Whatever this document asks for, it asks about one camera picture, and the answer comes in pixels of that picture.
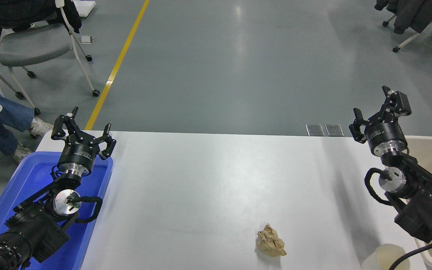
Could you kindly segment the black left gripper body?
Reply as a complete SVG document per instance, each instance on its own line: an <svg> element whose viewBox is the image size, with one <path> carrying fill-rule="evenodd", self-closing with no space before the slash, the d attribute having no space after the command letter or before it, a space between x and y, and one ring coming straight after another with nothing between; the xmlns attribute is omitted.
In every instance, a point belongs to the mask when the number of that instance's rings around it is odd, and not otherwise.
<svg viewBox="0 0 432 270"><path fill-rule="evenodd" d="M67 170L72 164L76 164L82 166L84 171L92 171L100 150L98 145L84 145L76 141L65 142L58 161L58 169Z"/></svg>

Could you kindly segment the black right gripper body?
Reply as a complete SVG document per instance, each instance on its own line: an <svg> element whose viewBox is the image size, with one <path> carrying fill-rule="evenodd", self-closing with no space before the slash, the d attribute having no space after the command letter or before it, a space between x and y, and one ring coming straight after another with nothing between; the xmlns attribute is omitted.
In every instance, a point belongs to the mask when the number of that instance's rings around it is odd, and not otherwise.
<svg viewBox="0 0 432 270"><path fill-rule="evenodd" d="M370 150L375 152L381 144L393 142L400 151L407 149L406 137L396 122L378 123L367 126L364 130Z"/></svg>

